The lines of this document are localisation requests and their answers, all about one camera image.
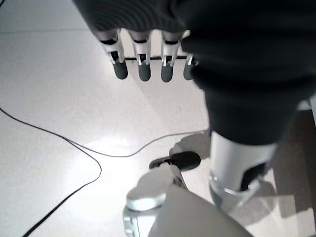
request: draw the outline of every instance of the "black fingertip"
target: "black fingertip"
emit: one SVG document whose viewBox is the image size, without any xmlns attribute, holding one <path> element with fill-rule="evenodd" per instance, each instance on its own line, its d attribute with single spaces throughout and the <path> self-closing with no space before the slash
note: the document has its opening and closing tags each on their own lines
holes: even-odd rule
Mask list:
<svg viewBox="0 0 316 237">
<path fill-rule="evenodd" d="M 116 62 L 115 64 L 113 64 L 113 68 L 118 79 L 127 78 L 128 72 L 125 61 L 123 63 Z"/>
<path fill-rule="evenodd" d="M 183 77 L 185 78 L 185 80 L 192 80 L 193 77 L 191 76 L 191 69 L 194 67 L 194 64 L 186 64 L 184 66 L 184 70 L 183 70 Z"/>
<path fill-rule="evenodd" d="M 170 65 L 161 67 L 161 79 L 163 82 L 169 82 L 172 79 L 173 67 Z"/>
<path fill-rule="evenodd" d="M 138 75 L 142 81 L 148 81 L 151 76 L 150 64 L 146 65 L 143 63 L 142 65 L 138 65 Z"/>
</svg>

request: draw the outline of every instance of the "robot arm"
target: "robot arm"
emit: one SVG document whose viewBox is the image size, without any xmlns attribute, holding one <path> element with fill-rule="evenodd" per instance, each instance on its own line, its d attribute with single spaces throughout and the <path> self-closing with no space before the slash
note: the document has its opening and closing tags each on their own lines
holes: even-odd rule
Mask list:
<svg viewBox="0 0 316 237">
<path fill-rule="evenodd" d="M 191 193 L 175 165 L 163 163 L 141 177 L 126 198 L 128 237 L 250 237 L 240 224 Z"/>
<path fill-rule="evenodd" d="M 216 206 L 225 212 L 247 201 L 260 188 L 299 102 L 315 92 L 315 2 L 74 2 L 94 35 L 106 44 L 104 48 L 121 79 L 127 76 L 127 69 L 123 49 L 117 45 L 117 29 L 132 32 L 140 67 L 149 65 L 149 51 L 145 50 L 149 37 L 145 37 L 146 42 L 136 41 L 137 37 L 153 29 L 163 32 L 164 82 L 172 78 L 181 35 L 190 30 L 190 36 L 181 41 L 189 54 L 184 75 L 205 91 L 212 128 L 211 194 Z M 140 72 L 142 80 L 149 79 L 146 75 Z"/>
</svg>

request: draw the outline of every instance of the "robotic finger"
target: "robotic finger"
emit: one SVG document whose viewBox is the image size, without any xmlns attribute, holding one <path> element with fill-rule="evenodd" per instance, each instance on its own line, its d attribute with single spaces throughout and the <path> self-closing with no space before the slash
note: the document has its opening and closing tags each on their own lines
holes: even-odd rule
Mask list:
<svg viewBox="0 0 316 237">
<path fill-rule="evenodd" d="M 161 79 L 163 82 L 169 82 L 173 75 L 173 65 L 177 59 L 178 49 L 180 46 L 181 37 L 184 32 L 170 33 L 162 31 L 161 42 Z"/>
<path fill-rule="evenodd" d="M 113 64 L 116 76 L 119 79 L 127 78 L 127 66 L 124 58 L 124 49 L 120 39 L 120 29 L 109 30 L 100 34 L 98 39 Z"/>
<path fill-rule="evenodd" d="M 186 64 L 184 66 L 184 71 L 183 71 L 183 77 L 186 80 L 192 80 L 192 76 L 190 74 L 190 71 L 194 66 L 198 64 L 198 61 L 193 57 L 193 54 L 188 54 Z"/>
</svg>

